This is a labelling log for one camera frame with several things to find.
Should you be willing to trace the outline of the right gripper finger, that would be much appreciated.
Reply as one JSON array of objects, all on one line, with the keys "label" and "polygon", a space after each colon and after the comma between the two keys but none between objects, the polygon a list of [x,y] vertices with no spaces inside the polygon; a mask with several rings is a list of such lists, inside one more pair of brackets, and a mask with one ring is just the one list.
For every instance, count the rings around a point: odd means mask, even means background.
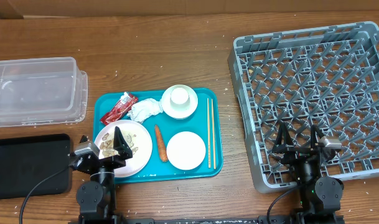
[{"label": "right gripper finger", "polygon": [[317,138],[321,139],[324,137],[324,134],[322,131],[319,129],[319,127],[315,124],[311,126],[311,148],[315,148],[317,144]]},{"label": "right gripper finger", "polygon": [[292,147],[292,139],[289,135],[287,126],[283,121],[279,121],[277,138],[275,139],[273,149],[287,149]]}]

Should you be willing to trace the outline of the large pink plate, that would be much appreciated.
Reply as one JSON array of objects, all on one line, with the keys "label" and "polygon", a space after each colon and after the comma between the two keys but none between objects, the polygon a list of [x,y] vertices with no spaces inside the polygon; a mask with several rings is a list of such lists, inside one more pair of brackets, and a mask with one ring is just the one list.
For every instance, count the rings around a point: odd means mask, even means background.
[{"label": "large pink plate", "polygon": [[115,177],[130,177],[141,171],[152,154],[152,139],[147,129],[131,120],[120,120],[105,126],[96,136],[95,144],[101,150],[100,159],[117,155],[113,150],[115,127],[119,127],[124,140],[129,144],[133,157],[126,160],[124,167],[115,169]]}]

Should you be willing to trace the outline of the red snack wrapper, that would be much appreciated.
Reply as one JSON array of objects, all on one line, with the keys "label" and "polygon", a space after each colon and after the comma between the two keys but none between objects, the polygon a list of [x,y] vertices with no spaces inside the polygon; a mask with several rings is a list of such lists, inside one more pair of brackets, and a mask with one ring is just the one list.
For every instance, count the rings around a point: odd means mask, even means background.
[{"label": "red snack wrapper", "polygon": [[114,107],[112,107],[112,109],[100,119],[100,122],[106,126],[110,123],[120,120],[137,102],[138,98],[136,96],[129,92],[124,92]]}]

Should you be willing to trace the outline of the white tissue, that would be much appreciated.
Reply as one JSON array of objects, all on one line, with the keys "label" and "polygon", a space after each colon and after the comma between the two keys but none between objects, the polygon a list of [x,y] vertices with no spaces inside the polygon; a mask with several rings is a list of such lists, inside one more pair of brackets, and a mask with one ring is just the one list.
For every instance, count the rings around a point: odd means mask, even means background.
[{"label": "white tissue", "polygon": [[143,123],[149,117],[163,112],[160,101],[153,98],[147,98],[135,103],[128,111],[127,115],[132,121]]}]

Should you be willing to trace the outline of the orange carrot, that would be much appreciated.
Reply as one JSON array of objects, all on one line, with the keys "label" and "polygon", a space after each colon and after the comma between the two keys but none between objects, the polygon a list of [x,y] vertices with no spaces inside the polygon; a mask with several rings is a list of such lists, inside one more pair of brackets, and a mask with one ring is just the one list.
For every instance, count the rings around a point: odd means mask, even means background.
[{"label": "orange carrot", "polygon": [[156,142],[157,142],[157,149],[159,152],[159,158],[162,162],[167,162],[167,151],[166,151],[166,145],[164,143],[164,140],[162,138],[161,131],[159,129],[158,125],[154,126],[155,134],[156,134]]}]

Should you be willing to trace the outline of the white bowl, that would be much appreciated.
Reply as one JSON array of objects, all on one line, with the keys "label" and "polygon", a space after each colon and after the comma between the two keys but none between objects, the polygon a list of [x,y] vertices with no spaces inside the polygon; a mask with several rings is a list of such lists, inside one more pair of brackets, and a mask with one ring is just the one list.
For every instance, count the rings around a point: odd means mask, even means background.
[{"label": "white bowl", "polygon": [[[171,102],[171,92],[177,87],[185,88],[189,94],[189,100],[184,105],[175,105]],[[191,116],[197,109],[198,97],[196,92],[189,86],[186,85],[174,85],[169,87],[161,97],[161,106],[163,111],[174,119],[186,119]]]}]

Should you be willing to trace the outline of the white cup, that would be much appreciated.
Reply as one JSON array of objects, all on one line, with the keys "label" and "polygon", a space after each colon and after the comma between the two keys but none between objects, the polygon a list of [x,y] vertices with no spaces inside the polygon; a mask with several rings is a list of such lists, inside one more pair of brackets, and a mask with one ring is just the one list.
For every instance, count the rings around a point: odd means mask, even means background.
[{"label": "white cup", "polygon": [[184,105],[189,100],[188,91],[185,88],[177,87],[171,92],[171,102],[175,105]]}]

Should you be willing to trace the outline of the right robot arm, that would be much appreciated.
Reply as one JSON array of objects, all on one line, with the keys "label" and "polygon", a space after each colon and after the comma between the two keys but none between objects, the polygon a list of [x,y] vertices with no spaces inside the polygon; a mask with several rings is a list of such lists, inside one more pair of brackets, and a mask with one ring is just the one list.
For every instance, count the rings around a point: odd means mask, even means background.
[{"label": "right robot arm", "polygon": [[[340,179],[323,176],[323,163],[332,160],[342,148],[335,137],[326,136],[316,126],[311,126],[309,146],[295,146],[287,126],[279,123],[278,135],[272,148],[273,153],[282,154],[278,159],[289,167],[297,185],[277,197],[268,207],[268,223],[343,223],[344,218],[335,213],[340,210],[344,184]],[[286,216],[271,216],[274,204],[281,198],[298,190],[301,207]]]}]

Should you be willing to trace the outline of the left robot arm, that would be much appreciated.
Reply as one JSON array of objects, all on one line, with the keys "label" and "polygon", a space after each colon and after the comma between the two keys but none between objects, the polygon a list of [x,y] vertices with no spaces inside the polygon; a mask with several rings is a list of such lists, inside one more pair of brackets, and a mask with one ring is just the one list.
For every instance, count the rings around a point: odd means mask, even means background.
[{"label": "left robot arm", "polygon": [[101,158],[98,146],[84,136],[69,154],[69,167],[90,176],[76,193],[80,206],[79,223],[126,223],[125,218],[115,212],[115,169],[124,167],[133,153],[118,127],[115,127],[112,146],[117,155]]}]

